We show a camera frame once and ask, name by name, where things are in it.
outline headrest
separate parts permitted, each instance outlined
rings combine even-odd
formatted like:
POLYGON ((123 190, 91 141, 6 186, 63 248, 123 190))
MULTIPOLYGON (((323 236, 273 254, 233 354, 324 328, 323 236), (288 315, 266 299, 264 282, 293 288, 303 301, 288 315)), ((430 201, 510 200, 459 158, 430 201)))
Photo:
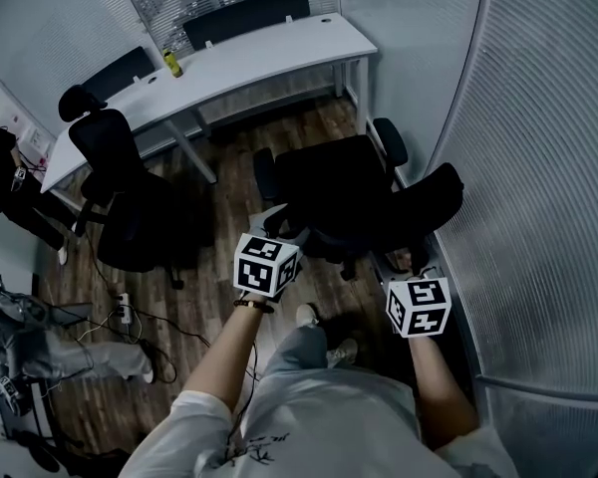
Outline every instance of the headrest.
POLYGON ((80 118, 85 112, 96 112, 107 107, 96 97, 87 92, 81 85, 73 85, 68 89, 58 103, 58 113, 64 122, 72 122, 80 118))

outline frosted glass wall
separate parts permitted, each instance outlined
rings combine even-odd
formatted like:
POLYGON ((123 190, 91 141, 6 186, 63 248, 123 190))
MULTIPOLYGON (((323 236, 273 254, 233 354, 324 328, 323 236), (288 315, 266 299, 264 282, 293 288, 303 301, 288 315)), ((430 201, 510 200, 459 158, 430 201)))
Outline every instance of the frosted glass wall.
POLYGON ((464 205, 439 232, 524 476, 598 471, 598 0, 486 0, 433 166, 464 205))
POLYGON ((344 16, 379 47, 370 64, 371 114, 401 132, 420 178, 448 116, 479 0, 341 0, 344 16))

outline chair wheel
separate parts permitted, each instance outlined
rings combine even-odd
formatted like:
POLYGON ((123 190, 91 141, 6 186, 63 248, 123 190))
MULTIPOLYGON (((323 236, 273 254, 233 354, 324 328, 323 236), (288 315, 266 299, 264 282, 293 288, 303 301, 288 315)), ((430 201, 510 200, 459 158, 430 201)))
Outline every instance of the chair wheel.
POLYGON ((354 280, 354 278, 355 278, 354 270, 348 271, 348 270, 344 269, 339 274, 341 275, 341 278, 343 279, 344 282, 349 282, 350 280, 354 280))

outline white shoe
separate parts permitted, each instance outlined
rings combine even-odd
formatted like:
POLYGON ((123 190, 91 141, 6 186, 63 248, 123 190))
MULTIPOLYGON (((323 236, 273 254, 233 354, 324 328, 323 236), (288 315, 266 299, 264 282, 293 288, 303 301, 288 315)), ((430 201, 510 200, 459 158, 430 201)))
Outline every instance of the white shoe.
POLYGON ((58 262, 60 262, 61 266, 64 266, 67 260, 69 260, 69 252, 67 251, 67 246, 64 245, 58 250, 58 262))
POLYGON ((154 381, 155 381, 155 374, 154 374, 154 372, 152 370, 149 371, 149 372, 147 372, 147 373, 143 373, 142 374, 142 379, 147 384, 153 384, 154 381))
POLYGON ((297 308, 295 321, 297 328, 301 328, 303 326, 317 326, 319 324, 317 313, 310 305, 299 305, 297 308))
POLYGON ((354 364, 359 351, 359 344, 354 339, 345 339, 333 351, 326 352, 328 359, 328 368, 333 368, 341 361, 346 361, 348 364, 354 364))

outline white desk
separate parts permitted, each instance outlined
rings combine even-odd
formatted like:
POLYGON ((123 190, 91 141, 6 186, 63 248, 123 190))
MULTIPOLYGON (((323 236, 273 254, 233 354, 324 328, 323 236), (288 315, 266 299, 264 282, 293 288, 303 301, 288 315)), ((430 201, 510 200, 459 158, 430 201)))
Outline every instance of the white desk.
MULTIPOLYGON (((115 94, 108 103, 109 108, 124 114, 133 132, 162 122, 212 183, 217 180, 215 174, 170 116, 267 78, 323 64, 356 62, 357 133, 365 134, 368 56, 376 52, 377 48, 340 14, 311 16, 256 30, 196 52, 180 62, 183 76, 174 78, 167 68, 160 69, 115 94)), ((85 163, 65 129, 58 136, 49 160, 42 191, 53 189, 85 163)))

